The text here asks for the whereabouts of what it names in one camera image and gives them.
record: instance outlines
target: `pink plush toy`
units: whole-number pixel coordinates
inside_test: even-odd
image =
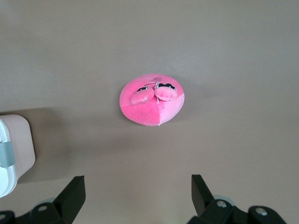
[[[173,78],[147,74],[133,79],[121,91],[120,106],[130,120],[156,126],[172,119],[182,108],[185,95]]]

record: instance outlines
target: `metal screw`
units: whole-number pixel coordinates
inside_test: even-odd
[[[0,220],[5,219],[6,215],[5,214],[1,214],[0,215]]]
[[[45,211],[47,209],[46,205],[42,205],[41,207],[38,208],[38,211]]]
[[[268,214],[263,208],[256,208],[256,212],[261,216],[266,216]]]
[[[224,201],[217,201],[217,205],[222,208],[226,208],[226,204]]]

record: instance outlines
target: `gray surface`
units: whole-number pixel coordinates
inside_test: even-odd
[[[177,79],[181,112],[127,120],[123,86]],[[191,174],[243,210],[299,207],[299,2],[0,0],[0,112],[30,122],[37,155],[0,210],[27,212],[85,175],[75,224],[184,224]]]

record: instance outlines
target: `white container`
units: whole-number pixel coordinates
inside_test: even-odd
[[[27,120],[19,115],[0,116],[0,198],[14,190],[35,160]]]

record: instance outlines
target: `plush toy eye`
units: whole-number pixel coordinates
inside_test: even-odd
[[[162,86],[169,87],[169,88],[172,88],[173,90],[176,90],[176,88],[173,85],[171,85],[170,83],[166,83],[166,84],[159,83],[157,85],[157,88],[162,87]]]
[[[141,87],[139,90],[137,90],[136,92],[139,92],[139,91],[141,91],[141,90],[147,90],[148,89],[148,87],[147,86],[145,86],[145,87]]]

